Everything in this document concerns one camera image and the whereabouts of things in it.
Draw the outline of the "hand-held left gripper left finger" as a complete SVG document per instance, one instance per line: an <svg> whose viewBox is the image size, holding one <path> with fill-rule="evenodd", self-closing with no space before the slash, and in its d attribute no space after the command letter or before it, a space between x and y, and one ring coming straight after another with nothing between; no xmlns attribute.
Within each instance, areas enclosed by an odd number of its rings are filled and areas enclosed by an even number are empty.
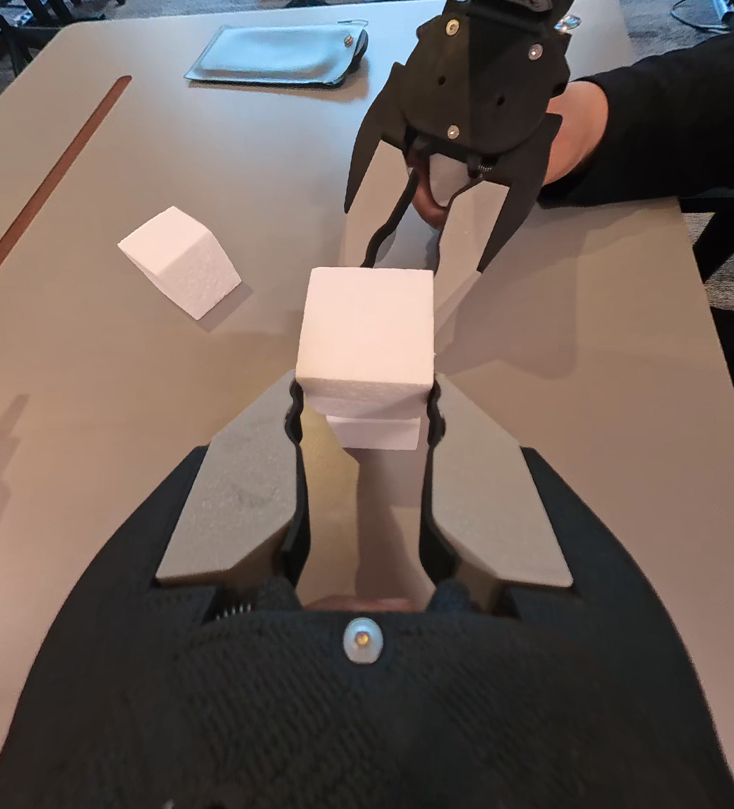
<svg viewBox="0 0 734 809"><path fill-rule="evenodd" d="M310 552L303 392L280 379L211 440L157 571L162 585L292 585Z"/></svg>

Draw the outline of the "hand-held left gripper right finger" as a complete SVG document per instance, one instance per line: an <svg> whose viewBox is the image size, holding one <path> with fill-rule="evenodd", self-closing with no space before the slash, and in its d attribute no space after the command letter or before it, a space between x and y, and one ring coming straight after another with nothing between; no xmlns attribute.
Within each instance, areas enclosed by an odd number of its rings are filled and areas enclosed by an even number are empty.
<svg viewBox="0 0 734 809"><path fill-rule="evenodd" d="M523 449L445 375L427 403L419 558L438 587L462 582L493 611L508 586L573 583Z"/></svg>

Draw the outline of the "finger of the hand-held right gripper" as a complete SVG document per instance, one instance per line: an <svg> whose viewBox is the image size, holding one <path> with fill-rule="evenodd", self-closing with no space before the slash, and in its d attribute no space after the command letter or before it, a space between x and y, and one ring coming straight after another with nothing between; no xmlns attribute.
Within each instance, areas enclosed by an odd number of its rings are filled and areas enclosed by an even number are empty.
<svg viewBox="0 0 734 809"><path fill-rule="evenodd" d="M507 198L507 187L480 180L457 193L437 246L436 280L480 272L480 261Z"/></svg>
<svg viewBox="0 0 734 809"><path fill-rule="evenodd" d="M368 245L366 247L365 256L360 266L365 268L372 268L378 259L378 252L387 238L392 236L398 228L399 223L407 209L412 203L412 199L419 184L419 174L417 171L411 171L408 181L402 195L394 204L392 210L387 214L382 222L379 222L379 227L372 233Z"/></svg>

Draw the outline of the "white hard foam cube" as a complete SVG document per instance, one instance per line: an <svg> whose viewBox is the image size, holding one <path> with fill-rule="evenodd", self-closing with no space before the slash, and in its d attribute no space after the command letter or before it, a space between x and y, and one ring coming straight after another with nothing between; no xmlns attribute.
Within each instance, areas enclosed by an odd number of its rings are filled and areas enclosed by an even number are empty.
<svg viewBox="0 0 734 809"><path fill-rule="evenodd" d="M241 284L209 228L171 206L130 233L118 248L191 318L206 316Z"/></svg>
<svg viewBox="0 0 734 809"><path fill-rule="evenodd" d="M345 450L415 450L419 444L421 418L326 416L326 421Z"/></svg>
<svg viewBox="0 0 734 809"><path fill-rule="evenodd" d="M319 413L419 418L434 382L434 357L433 272L312 269L296 380Z"/></svg>

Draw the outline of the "person's right forearm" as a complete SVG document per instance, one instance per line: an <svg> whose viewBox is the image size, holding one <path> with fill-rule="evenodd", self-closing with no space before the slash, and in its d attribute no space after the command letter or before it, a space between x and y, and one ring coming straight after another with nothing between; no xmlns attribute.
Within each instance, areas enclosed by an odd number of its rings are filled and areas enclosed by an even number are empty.
<svg viewBox="0 0 734 809"><path fill-rule="evenodd" d="M604 135L543 206L601 206L734 188L734 33L586 80L608 100Z"/></svg>

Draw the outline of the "person's right hand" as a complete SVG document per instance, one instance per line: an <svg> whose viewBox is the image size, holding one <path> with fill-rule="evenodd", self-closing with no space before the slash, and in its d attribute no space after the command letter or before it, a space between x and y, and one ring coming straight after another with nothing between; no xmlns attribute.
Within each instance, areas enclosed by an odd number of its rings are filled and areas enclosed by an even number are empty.
<svg viewBox="0 0 734 809"><path fill-rule="evenodd" d="M554 137L543 185L571 174L584 163L599 145L608 120L608 100L594 83L578 80L567 85L564 93L550 100L548 113L561 116ZM447 212L432 195L430 158L411 149L407 165L417 173L418 184L412 205L428 225L442 229Z"/></svg>

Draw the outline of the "grey flat pouch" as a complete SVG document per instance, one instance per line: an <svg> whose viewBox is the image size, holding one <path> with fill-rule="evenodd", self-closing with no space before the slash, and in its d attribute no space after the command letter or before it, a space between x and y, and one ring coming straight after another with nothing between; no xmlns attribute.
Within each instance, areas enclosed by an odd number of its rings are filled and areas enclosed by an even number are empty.
<svg viewBox="0 0 734 809"><path fill-rule="evenodd" d="M221 27L185 74L199 83L337 87L360 66L368 23Z"/></svg>

